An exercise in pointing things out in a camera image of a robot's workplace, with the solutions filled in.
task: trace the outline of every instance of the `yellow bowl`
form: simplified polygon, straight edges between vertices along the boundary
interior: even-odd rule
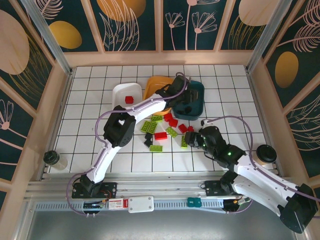
[[[167,84],[172,84],[173,79],[166,76],[152,76],[149,78],[148,82],[146,83],[143,100],[150,98],[152,94],[154,94],[157,90],[161,89]],[[164,109],[163,111],[158,111],[154,113],[154,115],[166,115],[170,113],[171,107]]]

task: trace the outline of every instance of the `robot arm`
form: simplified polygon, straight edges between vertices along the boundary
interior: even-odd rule
[[[110,163],[117,152],[130,142],[137,123],[165,108],[197,100],[198,92],[187,89],[188,84],[184,76],[178,75],[172,84],[157,90],[143,102],[127,108],[118,105],[113,109],[119,112],[112,113],[103,128],[104,141],[93,162],[93,167],[80,177],[83,192],[91,197],[99,192]]]
[[[266,206],[292,231],[302,233],[318,211],[317,203],[287,189],[314,197],[312,189],[286,181],[273,174],[235,145],[227,144],[216,126],[207,126],[199,132],[187,132],[185,141],[204,154],[213,157],[221,167],[229,169],[220,180],[221,187],[230,193],[243,194]],[[276,181],[286,185],[282,187]]]

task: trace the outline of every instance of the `white label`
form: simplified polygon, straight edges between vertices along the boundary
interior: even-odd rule
[[[109,209],[123,209],[124,200],[123,198],[109,199]]]

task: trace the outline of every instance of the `white tile floor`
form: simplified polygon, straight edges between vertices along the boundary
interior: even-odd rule
[[[122,83],[135,82],[146,88],[151,76],[175,76],[183,72],[192,80],[205,86],[205,104],[197,121],[178,120],[179,125],[201,128],[201,120],[226,115],[243,117],[254,132],[254,149],[265,144],[265,138],[258,118],[244,67],[241,65],[160,65],[160,66],[85,66],[77,67],[69,92],[67,105],[60,125],[55,150],[66,158],[68,166],[63,171],[48,168],[48,173],[77,173],[87,170],[96,157],[101,144],[95,139],[96,119],[111,110],[112,89]],[[150,173],[150,172],[207,172],[225,171],[216,162],[205,158],[201,149],[181,148],[181,137],[169,137],[155,141],[162,145],[162,153],[151,153],[144,145],[145,134],[140,131],[144,121],[137,124],[134,136],[128,145],[115,156],[107,172],[112,173]],[[103,134],[106,120],[102,120],[98,132]],[[236,119],[222,119],[215,124],[224,139],[243,150],[249,150],[247,128]],[[162,122],[157,132],[168,127]]]

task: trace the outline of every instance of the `dark teal tray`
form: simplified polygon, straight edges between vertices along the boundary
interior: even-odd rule
[[[189,104],[178,104],[173,108],[173,114],[177,119],[195,121],[204,111],[205,87],[201,82],[191,81],[188,89],[197,90],[198,99]]]

